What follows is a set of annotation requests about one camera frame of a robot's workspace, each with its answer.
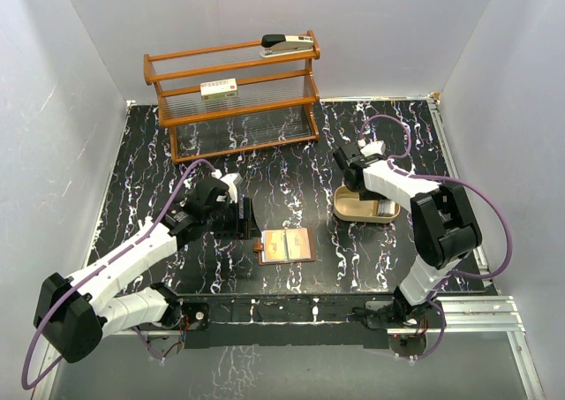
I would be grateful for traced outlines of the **orange credit card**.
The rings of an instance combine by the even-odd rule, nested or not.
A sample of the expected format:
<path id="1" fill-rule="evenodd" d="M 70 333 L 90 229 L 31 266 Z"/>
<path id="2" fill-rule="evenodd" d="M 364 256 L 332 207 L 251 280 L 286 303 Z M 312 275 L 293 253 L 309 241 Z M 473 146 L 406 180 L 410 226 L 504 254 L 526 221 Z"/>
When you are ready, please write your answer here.
<path id="1" fill-rule="evenodd" d="M 311 256 L 308 229 L 287 229 L 286 242 L 290 260 L 305 260 Z"/>
<path id="2" fill-rule="evenodd" d="M 285 230 L 266 230 L 263 232 L 262 241 L 264 262 L 287 260 Z"/>

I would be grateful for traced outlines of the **brown leather card holder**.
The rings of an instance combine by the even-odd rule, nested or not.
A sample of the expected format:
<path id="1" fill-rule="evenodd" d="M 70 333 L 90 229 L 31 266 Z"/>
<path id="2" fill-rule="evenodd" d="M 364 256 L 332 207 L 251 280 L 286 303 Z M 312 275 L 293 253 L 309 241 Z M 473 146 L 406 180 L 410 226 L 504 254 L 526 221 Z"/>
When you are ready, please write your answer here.
<path id="1" fill-rule="evenodd" d="M 262 266 L 316 261 L 310 228 L 265 230 L 253 250 Z"/>

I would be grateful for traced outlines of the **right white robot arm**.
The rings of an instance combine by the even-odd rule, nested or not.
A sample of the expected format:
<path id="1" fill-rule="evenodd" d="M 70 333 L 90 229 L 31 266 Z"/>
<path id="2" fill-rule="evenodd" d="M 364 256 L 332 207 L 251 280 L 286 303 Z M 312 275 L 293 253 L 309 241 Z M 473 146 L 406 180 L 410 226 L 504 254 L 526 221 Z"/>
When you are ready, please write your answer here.
<path id="1" fill-rule="evenodd" d="M 361 148 L 350 142 L 337 147 L 333 157 L 345 187 L 360 200 L 391 200 L 410 213 L 416 259 L 395 288 L 392 303 L 371 314 L 381 322 L 414 326 L 435 305 L 441 283 L 482 242 L 464 187 L 396 169 L 377 143 Z"/>

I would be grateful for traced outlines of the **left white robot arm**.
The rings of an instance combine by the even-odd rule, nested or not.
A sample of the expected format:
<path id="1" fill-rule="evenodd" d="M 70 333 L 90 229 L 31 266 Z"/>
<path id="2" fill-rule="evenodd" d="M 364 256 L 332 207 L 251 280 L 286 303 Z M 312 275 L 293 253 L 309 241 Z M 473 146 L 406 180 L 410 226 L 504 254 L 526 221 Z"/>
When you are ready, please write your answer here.
<path id="1" fill-rule="evenodd" d="M 174 328 L 183 308 L 163 283 L 119 296 L 130 282 L 160 260 L 210 233 L 217 239 L 261 235 L 252 200 L 240 197 L 241 176 L 205 177 L 174 201 L 158 223 L 147 219 L 122 245 L 67 277 L 54 273 L 41 286 L 34 326 L 69 363 L 89 355 L 100 341 L 144 323 Z"/>

